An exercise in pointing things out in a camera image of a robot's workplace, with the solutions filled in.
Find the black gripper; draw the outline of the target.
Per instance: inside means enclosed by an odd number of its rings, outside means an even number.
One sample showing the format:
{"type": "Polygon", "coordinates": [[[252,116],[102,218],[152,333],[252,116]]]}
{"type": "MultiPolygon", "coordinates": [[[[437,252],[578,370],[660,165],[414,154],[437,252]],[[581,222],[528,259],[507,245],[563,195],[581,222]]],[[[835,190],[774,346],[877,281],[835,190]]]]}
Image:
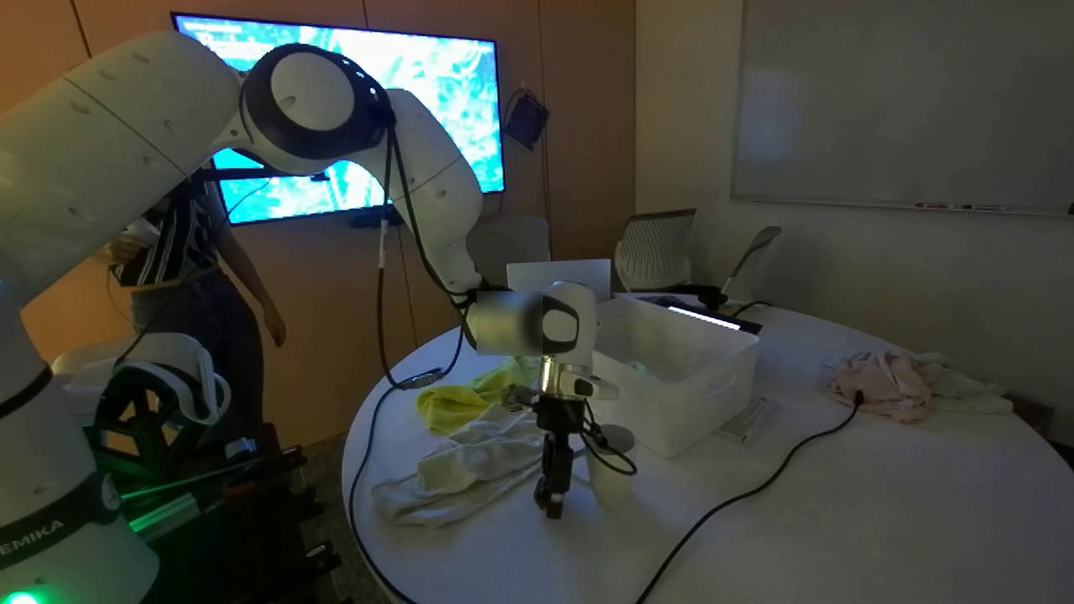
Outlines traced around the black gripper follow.
{"type": "Polygon", "coordinates": [[[538,418],[545,432],[541,482],[533,505],[545,518],[563,518],[563,499],[575,476],[570,437],[583,430],[592,386],[570,376],[559,361],[538,367],[533,386],[513,386],[512,401],[538,418]]]}

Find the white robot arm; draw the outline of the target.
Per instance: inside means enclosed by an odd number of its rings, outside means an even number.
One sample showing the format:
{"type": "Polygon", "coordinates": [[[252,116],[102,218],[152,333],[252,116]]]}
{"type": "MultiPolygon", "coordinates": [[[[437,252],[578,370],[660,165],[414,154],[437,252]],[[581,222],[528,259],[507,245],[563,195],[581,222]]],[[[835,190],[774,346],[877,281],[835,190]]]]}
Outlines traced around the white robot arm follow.
{"type": "Polygon", "coordinates": [[[140,604],[158,554],[133,536],[75,401],[24,331],[24,307],[165,195],[241,152],[274,176],[353,162],[420,241],[472,350],[533,357],[561,401],[592,364],[599,311],[581,285],[488,285],[467,240],[472,167],[432,110],[356,62],[284,43],[252,71],[154,30],[69,71],[0,122],[0,590],[43,604],[140,604]]]}

